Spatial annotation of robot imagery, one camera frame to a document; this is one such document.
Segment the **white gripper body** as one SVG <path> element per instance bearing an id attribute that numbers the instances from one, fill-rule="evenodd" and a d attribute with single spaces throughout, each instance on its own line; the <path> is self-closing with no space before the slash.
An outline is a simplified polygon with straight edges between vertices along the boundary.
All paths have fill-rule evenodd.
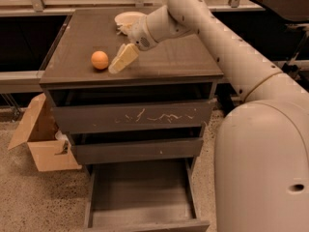
<path id="1" fill-rule="evenodd" d="M 148 29 L 147 17 L 145 15 L 139 17 L 132 24 L 128 33 L 128 39 L 142 51 L 147 51 L 157 46 L 157 42 Z"/>

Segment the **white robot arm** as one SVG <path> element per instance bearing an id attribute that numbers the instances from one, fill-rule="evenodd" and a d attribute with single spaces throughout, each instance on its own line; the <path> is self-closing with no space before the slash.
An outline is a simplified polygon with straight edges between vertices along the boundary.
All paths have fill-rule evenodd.
<path id="1" fill-rule="evenodd" d="M 217 231 L 309 232 L 309 93 L 217 19 L 204 0 L 167 0 L 118 29 L 129 42 L 111 73 L 140 51 L 194 33 L 242 101 L 216 135 Z"/>

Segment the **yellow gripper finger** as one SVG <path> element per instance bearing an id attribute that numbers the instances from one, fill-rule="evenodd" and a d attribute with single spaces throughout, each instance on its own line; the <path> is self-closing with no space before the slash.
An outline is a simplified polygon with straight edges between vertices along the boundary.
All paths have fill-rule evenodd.
<path id="1" fill-rule="evenodd" d="M 125 50 L 125 48 L 126 48 L 126 44 L 123 43 L 123 44 L 120 46 L 120 48 L 119 48 L 119 50 L 118 50 L 117 55 L 116 55 L 115 58 L 120 58 L 120 55 L 121 55 L 122 52 Z"/>
<path id="2" fill-rule="evenodd" d="M 114 58 L 108 67 L 110 73 L 119 73 L 139 56 L 139 49 L 133 43 L 128 43 L 120 58 Z"/>

